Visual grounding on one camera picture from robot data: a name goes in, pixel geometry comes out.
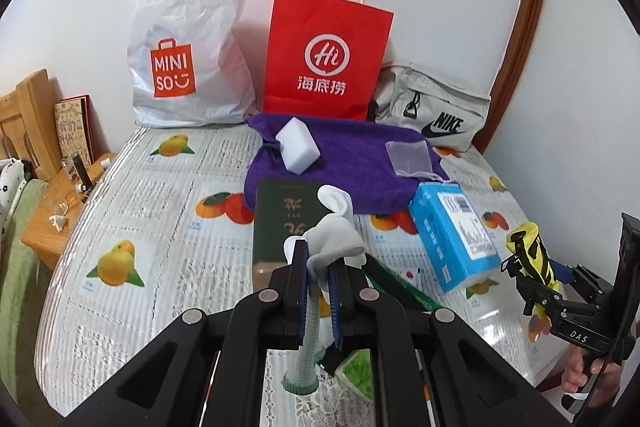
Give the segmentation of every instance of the white circle logo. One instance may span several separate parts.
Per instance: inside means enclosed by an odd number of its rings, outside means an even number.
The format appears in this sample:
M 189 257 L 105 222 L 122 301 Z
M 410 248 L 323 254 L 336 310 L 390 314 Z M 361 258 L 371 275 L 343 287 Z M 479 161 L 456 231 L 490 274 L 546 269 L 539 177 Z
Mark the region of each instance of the white circle logo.
M 342 73 L 349 64 L 349 47 L 338 35 L 323 33 L 306 45 L 305 62 L 308 68 L 321 76 Z

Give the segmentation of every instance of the nike swoosh logo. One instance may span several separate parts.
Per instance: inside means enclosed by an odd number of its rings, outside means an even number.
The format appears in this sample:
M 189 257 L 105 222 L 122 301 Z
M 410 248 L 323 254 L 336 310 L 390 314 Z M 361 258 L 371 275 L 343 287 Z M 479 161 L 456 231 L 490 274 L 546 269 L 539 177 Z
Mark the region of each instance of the nike swoosh logo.
M 433 125 L 433 122 L 431 122 L 430 124 L 425 125 L 422 128 L 422 136 L 424 136 L 425 138 L 441 138 L 443 136 L 452 136 L 453 134 L 459 134 L 460 133 L 458 131 L 454 131 L 454 132 L 449 132 L 449 131 L 437 132 L 437 131 L 434 131 L 431 128 L 431 125 Z

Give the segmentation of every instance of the human hand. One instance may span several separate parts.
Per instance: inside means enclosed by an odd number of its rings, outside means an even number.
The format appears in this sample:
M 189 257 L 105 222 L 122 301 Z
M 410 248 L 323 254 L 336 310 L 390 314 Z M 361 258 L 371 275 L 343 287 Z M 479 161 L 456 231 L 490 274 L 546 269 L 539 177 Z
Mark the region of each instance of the human hand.
M 594 360 L 591 363 L 591 374 L 597 375 L 602 369 L 603 359 Z M 565 393 L 577 393 L 578 388 L 584 386 L 589 378 L 583 373 L 584 359 L 582 350 L 578 346 L 571 346 L 571 355 L 564 365 L 564 373 L 562 374 L 562 390 Z M 602 405 L 610 400 L 620 388 L 620 376 L 622 375 L 622 367 L 617 363 L 609 362 L 605 369 L 604 375 L 598 382 L 598 388 L 593 392 L 589 407 Z

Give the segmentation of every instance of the yellow glove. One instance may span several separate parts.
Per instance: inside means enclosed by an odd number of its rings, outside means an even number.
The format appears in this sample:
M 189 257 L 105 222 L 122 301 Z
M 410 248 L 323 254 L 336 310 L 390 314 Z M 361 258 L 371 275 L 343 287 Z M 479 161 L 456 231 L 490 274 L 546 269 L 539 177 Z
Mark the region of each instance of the yellow glove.
M 518 258 L 526 275 L 553 291 L 560 291 L 560 283 L 554 277 L 545 245 L 535 223 L 527 221 L 517 229 L 511 230 L 507 235 L 507 248 Z M 544 308 L 539 304 L 536 304 L 536 313 L 541 319 L 546 316 Z

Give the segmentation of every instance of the blue tissue pack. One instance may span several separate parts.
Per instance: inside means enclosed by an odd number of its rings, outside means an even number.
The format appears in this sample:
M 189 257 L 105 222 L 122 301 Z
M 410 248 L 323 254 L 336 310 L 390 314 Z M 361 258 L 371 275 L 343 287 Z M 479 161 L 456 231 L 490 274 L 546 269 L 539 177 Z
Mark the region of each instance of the blue tissue pack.
M 480 283 L 500 266 L 500 256 L 459 185 L 421 183 L 409 213 L 445 293 Z

